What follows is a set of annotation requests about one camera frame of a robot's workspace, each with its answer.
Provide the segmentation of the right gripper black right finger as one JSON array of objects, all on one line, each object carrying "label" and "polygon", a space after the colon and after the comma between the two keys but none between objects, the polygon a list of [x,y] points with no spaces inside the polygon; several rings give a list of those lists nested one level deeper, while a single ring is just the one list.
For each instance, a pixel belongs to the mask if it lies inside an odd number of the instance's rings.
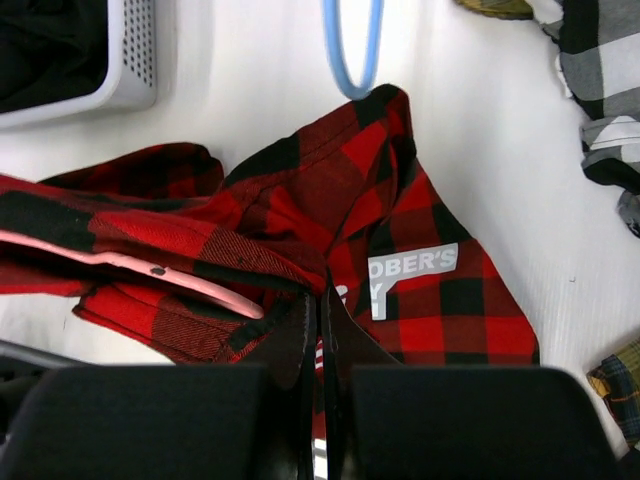
[{"label": "right gripper black right finger", "polygon": [[544,367],[399,363],[320,303],[332,479],[619,479],[597,412],[570,374]]}]

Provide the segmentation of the light blue wire hanger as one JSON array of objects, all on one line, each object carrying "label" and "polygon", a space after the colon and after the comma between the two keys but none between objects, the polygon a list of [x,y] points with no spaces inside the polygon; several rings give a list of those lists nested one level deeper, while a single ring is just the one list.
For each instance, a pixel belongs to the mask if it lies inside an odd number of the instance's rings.
[{"label": "light blue wire hanger", "polygon": [[340,92],[365,98],[375,83],[384,1],[321,2],[328,65]]}]

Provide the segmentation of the grey white plaid shirt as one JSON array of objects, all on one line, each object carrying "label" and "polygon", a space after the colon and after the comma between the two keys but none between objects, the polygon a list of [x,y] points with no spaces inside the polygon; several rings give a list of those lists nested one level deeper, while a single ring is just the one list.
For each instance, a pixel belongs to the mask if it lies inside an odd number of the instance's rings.
[{"label": "grey white plaid shirt", "polygon": [[622,189],[616,211],[639,234],[639,2],[531,1],[557,45],[556,70],[589,119],[580,127],[584,175]]}]

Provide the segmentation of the white plastic basket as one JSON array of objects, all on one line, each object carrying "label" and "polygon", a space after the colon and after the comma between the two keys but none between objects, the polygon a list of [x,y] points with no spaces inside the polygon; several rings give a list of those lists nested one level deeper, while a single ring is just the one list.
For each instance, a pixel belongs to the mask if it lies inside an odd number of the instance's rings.
[{"label": "white plastic basket", "polygon": [[1,115],[3,129],[94,112],[151,107],[157,95],[154,1],[107,2],[108,62],[93,93]]}]

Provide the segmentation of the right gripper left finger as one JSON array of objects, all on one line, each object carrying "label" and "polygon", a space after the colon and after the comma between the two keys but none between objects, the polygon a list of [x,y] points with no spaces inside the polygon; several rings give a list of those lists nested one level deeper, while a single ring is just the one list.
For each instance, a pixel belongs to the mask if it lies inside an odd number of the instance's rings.
[{"label": "right gripper left finger", "polygon": [[97,366],[1,345],[5,479],[309,479],[315,302],[242,362]]}]

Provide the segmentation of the black polo shirt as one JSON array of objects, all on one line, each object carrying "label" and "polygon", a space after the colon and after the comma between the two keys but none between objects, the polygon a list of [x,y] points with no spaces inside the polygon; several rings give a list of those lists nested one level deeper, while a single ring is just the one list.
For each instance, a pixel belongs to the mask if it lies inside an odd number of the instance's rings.
[{"label": "black polo shirt", "polygon": [[99,89],[108,67],[105,1],[1,3],[1,112]]}]

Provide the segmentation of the red black plaid shirt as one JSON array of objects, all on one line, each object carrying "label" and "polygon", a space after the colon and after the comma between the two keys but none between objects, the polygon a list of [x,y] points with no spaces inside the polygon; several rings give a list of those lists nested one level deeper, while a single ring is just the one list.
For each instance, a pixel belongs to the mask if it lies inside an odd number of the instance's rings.
[{"label": "red black plaid shirt", "polygon": [[221,285],[250,319],[186,289],[1,240],[1,291],[76,299],[74,314],[174,364],[243,361],[279,308],[334,289],[407,365],[535,365],[533,328],[420,165],[407,94],[375,88],[225,172],[172,143],[30,182],[1,179],[1,231],[116,252]]}]

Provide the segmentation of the pink wire hanger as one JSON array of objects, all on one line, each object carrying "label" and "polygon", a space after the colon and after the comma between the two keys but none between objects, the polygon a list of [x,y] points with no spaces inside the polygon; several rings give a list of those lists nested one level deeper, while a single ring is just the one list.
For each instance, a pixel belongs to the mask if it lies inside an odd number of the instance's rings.
[{"label": "pink wire hanger", "polygon": [[250,319],[262,319],[264,317],[264,311],[261,306],[237,292],[194,275],[149,261],[116,252],[80,252],[7,230],[1,231],[1,240],[5,243],[47,252],[85,265],[109,265],[135,272],[186,289],[191,293],[200,295],[206,301],[244,317]]}]

